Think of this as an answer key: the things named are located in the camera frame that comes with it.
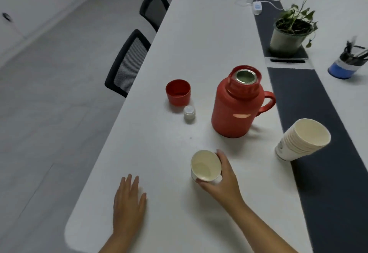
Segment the potted plant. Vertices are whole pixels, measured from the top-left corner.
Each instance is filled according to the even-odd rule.
[[[317,22],[313,21],[315,11],[304,8],[307,0],[303,0],[301,8],[292,4],[290,9],[283,11],[274,23],[274,32],[270,42],[270,52],[277,57],[292,57],[304,39],[317,30]],[[310,39],[306,48],[312,45]]]

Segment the thermos neck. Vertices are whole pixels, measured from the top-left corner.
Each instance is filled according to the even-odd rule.
[[[240,65],[235,67],[228,76],[226,90],[240,99],[252,99],[260,92],[262,75],[252,66]]]

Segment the forearm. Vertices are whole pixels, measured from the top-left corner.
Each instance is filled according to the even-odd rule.
[[[130,242],[124,238],[112,235],[99,253],[127,253]]]
[[[228,208],[255,253],[297,253],[245,203]]]

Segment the thermos opening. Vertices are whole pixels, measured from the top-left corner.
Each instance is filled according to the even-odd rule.
[[[241,84],[253,84],[257,81],[257,75],[251,70],[242,69],[234,74],[234,78]]]

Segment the person's left hand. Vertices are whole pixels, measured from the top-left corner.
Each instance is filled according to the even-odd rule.
[[[132,175],[122,178],[114,199],[113,236],[130,243],[142,226],[146,210],[146,193],[138,202],[137,176],[131,185]]]

